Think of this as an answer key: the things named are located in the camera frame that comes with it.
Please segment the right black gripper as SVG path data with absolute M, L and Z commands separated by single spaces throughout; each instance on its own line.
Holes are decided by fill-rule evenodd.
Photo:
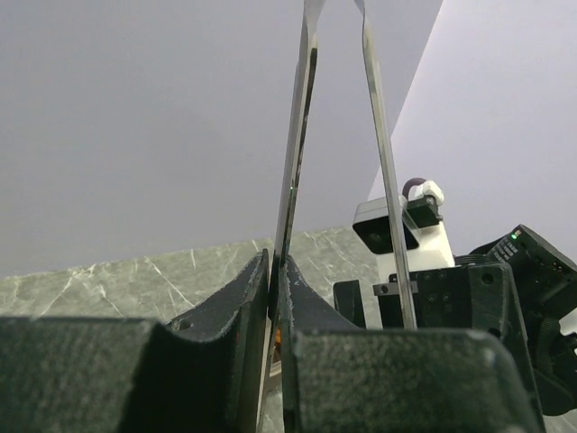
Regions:
M 411 272 L 418 327 L 470 328 L 495 336 L 511 353 L 526 388 L 535 388 L 527 332 L 513 273 L 498 263 L 468 264 Z M 373 286 L 383 328 L 401 328 L 396 275 Z M 333 286 L 334 308 L 355 326 L 366 328 L 360 283 Z

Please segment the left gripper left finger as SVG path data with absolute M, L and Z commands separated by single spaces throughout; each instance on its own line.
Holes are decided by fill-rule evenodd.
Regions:
M 257 253 L 168 323 L 2 318 L 2 431 L 255 431 L 268 273 Z

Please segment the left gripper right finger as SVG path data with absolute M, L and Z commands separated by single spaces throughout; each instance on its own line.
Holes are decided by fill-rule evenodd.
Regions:
M 506 347 L 472 329 L 366 330 L 279 275 L 288 432 L 541 432 Z

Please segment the metal food tongs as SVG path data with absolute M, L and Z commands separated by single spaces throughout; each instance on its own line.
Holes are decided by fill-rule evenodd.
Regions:
M 441 4 L 370 1 L 386 119 L 395 127 Z M 375 183 L 378 152 L 359 50 L 361 17 L 350 1 L 330 1 L 321 42 L 307 141 L 303 147 L 296 231 L 343 226 Z

